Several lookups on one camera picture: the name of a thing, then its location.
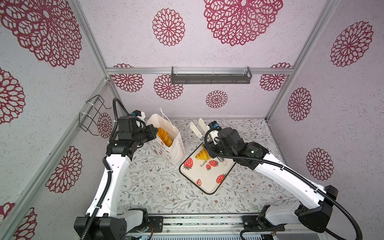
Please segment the white paper gift bag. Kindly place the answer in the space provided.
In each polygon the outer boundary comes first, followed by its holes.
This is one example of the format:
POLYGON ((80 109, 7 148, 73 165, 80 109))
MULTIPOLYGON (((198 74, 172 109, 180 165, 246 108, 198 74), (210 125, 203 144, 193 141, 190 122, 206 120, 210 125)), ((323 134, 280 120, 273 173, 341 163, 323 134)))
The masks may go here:
POLYGON ((147 125, 153 125, 158 133, 152 148, 154 153, 166 162, 179 166, 186 158, 186 150, 181 133, 160 108, 161 115, 153 114, 147 121, 147 125))

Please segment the white slotted serving tongs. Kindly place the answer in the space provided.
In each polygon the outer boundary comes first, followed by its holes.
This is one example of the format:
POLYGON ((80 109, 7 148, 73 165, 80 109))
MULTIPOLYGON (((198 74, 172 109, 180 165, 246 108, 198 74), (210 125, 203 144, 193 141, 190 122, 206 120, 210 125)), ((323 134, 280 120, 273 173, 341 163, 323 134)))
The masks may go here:
POLYGON ((190 122, 189 128, 192 133, 195 134, 195 136, 200 140, 204 138, 206 132, 210 129, 202 118, 199 118, 198 126, 196 126, 194 122, 190 122))

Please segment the long braided fake bread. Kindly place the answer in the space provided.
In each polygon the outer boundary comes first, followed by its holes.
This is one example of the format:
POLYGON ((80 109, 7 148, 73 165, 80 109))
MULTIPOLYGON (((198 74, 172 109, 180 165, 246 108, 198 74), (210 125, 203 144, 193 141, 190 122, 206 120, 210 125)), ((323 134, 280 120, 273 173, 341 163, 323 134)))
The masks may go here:
POLYGON ((164 131, 162 128, 158 128, 157 136, 162 140, 162 143, 164 143, 168 148, 170 148, 173 144, 173 139, 171 136, 164 131))

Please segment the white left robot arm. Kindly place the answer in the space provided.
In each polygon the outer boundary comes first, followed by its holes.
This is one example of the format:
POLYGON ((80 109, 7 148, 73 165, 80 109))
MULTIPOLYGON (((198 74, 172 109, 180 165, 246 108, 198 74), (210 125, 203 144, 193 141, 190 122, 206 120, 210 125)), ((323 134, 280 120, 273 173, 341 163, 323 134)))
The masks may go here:
POLYGON ((105 170, 101 182, 86 214, 74 223, 81 240, 123 240, 134 229, 154 230, 146 209, 134 208, 119 215, 117 198, 135 151, 155 140, 158 128, 145 124, 145 113, 129 113, 118 98, 113 99, 113 111, 115 124, 102 159, 105 170))

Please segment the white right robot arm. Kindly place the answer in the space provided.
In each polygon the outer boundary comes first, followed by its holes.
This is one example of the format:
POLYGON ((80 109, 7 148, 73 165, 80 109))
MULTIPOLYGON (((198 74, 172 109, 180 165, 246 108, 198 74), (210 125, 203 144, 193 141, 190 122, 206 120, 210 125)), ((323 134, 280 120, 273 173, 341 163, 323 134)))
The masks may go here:
POLYGON ((233 128, 222 128, 213 121, 204 127, 204 147, 211 158, 229 159, 235 163, 256 171, 289 191, 298 201, 298 206, 272 207, 266 205, 257 215, 255 224, 245 227, 244 233, 273 232, 285 229, 285 225, 301 224, 316 233, 327 233, 335 239, 340 236, 327 228, 333 208, 339 209, 352 224, 356 239, 361 240, 363 233, 352 215, 337 202, 338 190, 328 185, 316 184, 303 177, 278 160, 262 145, 246 143, 233 128))

